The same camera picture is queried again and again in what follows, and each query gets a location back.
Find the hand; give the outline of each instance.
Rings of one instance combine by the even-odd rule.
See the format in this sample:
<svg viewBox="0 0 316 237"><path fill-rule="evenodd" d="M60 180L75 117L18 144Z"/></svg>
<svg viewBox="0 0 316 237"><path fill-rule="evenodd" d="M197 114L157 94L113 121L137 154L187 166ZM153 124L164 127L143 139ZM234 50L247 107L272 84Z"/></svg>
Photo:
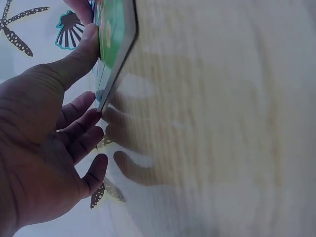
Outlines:
<svg viewBox="0 0 316 237"><path fill-rule="evenodd" d="M83 178L74 168L103 137L95 126L100 115L86 112L94 94L62 107L65 91L92 69L98 55L98 28L89 24L69 56L0 85L1 236L65 214L102 184L105 155L95 158Z"/></svg>
<svg viewBox="0 0 316 237"><path fill-rule="evenodd" d="M93 22L93 12L87 0L64 0L64 2L76 12L83 24Z"/></svg>

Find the card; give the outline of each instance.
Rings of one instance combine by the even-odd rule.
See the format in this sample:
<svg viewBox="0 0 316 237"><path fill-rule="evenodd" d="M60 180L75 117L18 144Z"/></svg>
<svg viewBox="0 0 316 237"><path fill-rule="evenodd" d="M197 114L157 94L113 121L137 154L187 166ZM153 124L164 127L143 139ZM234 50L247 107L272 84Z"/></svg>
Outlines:
<svg viewBox="0 0 316 237"><path fill-rule="evenodd" d="M93 69L100 111L135 42L137 22L133 0L95 0L91 6L100 34L100 58Z"/></svg>

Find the wood grain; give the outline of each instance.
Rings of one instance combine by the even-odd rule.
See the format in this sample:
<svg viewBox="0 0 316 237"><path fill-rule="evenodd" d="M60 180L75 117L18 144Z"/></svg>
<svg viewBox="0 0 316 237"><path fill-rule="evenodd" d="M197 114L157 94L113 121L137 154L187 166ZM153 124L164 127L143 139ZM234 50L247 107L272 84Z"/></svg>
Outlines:
<svg viewBox="0 0 316 237"><path fill-rule="evenodd" d="M103 110L107 135L127 153L114 155L122 192L143 193L124 193L117 229L316 235L310 2L136 0L139 39L116 83L116 109Z"/></svg>

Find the finger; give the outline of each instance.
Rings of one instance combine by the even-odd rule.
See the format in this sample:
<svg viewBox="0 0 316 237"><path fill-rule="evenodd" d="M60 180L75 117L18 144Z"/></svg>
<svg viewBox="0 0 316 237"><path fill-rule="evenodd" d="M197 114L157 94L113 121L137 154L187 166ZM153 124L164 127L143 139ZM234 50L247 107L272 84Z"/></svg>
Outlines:
<svg viewBox="0 0 316 237"><path fill-rule="evenodd" d="M74 165L78 164L85 156L87 156L101 142L103 138L102 128L95 126L76 140L68 149L68 153L72 156Z"/></svg>
<svg viewBox="0 0 316 237"><path fill-rule="evenodd" d="M93 12L87 0L64 0L64 2L75 11L82 23L85 25L92 23Z"/></svg>
<svg viewBox="0 0 316 237"><path fill-rule="evenodd" d="M99 56L98 27L85 27L78 47L67 57L53 63L43 64L46 75L60 83L64 90L91 71Z"/></svg>
<svg viewBox="0 0 316 237"><path fill-rule="evenodd" d="M153 168L137 165L126 153L117 151L114 153L113 158L122 174L135 183L146 186L162 184L155 176Z"/></svg>
<svg viewBox="0 0 316 237"><path fill-rule="evenodd" d="M107 167L107 156L104 154L97 155L87 174L81 179L81 198L91 196L101 186Z"/></svg>
<svg viewBox="0 0 316 237"><path fill-rule="evenodd" d="M57 130L68 127L75 120L79 119L89 109L94 99L94 93L92 91L87 91L70 104L63 106L56 124Z"/></svg>
<svg viewBox="0 0 316 237"><path fill-rule="evenodd" d="M81 118L60 130L58 135L65 147L70 146L90 128L92 128L101 118L101 114L96 109L87 111Z"/></svg>

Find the playing card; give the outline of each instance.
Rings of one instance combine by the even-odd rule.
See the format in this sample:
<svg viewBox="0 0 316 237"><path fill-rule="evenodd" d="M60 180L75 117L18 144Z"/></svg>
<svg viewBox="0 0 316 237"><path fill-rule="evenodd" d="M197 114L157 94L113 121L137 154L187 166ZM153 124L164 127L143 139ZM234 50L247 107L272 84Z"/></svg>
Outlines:
<svg viewBox="0 0 316 237"><path fill-rule="evenodd" d="M136 13L132 0L95 0L91 5L100 33L100 58L93 73L101 110L136 38Z"/></svg>

